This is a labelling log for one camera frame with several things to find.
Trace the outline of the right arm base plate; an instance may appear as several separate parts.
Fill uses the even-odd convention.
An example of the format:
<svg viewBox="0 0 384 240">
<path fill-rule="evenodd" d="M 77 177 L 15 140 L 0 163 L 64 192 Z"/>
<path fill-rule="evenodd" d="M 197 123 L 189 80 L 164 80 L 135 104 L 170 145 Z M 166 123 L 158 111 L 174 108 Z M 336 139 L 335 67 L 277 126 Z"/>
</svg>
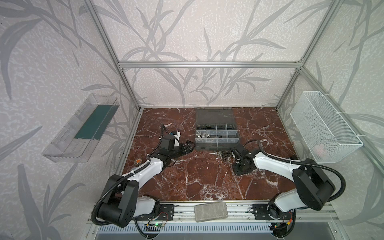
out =
<svg viewBox="0 0 384 240">
<path fill-rule="evenodd" d="M 255 220 L 275 220 L 279 217 L 269 204 L 253 204 L 249 211 Z"/>
</svg>

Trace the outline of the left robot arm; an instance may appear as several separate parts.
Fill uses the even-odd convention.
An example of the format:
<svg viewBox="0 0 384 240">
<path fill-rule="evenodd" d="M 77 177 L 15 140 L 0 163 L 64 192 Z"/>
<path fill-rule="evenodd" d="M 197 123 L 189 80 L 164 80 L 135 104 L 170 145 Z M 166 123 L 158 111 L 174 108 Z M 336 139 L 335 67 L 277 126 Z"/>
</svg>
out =
<svg viewBox="0 0 384 240">
<path fill-rule="evenodd" d="M 172 160 L 193 152 L 196 143 L 180 141 L 180 132 L 159 138 L 147 160 L 123 175 L 112 175 L 100 199 L 94 205 L 91 220 L 97 226 L 116 225 L 124 228 L 131 220 L 141 216 L 157 217 L 160 202 L 151 197 L 139 197 L 139 190 L 154 176 L 162 173 Z"/>
</svg>

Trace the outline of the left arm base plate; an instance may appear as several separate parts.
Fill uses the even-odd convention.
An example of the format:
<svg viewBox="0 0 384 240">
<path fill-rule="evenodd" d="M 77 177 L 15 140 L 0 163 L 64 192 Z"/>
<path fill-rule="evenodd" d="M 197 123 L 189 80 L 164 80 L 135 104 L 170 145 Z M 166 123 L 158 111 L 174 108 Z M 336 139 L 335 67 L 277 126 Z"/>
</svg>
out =
<svg viewBox="0 0 384 240">
<path fill-rule="evenodd" d="M 153 219 L 156 221 L 172 221 L 175 213 L 175 205 L 160 204 L 155 206 Z"/>
</svg>

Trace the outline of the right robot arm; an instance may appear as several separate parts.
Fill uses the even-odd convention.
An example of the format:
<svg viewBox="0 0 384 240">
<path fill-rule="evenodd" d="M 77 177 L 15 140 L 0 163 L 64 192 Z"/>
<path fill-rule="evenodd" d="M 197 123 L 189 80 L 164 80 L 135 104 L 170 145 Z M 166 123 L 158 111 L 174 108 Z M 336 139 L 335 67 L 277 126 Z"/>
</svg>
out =
<svg viewBox="0 0 384 240">
<path fill-rule="evenodd" d="M 269 201 L 270 215 L 298 208 L 320 211 L 325 203 L 339 198 L 346 190 L 347 183 L 341 173 L 318 165 L 312 159 L 285 159 L 268 154 L 261 147 L 249 151 L 241 144 L 231 148 L 231 152 L 235 157 L 233 170 L 237 176 L 260 169 L 280 175 L 294 183 L 294 189 L 279 193 Z"/>
</svg>

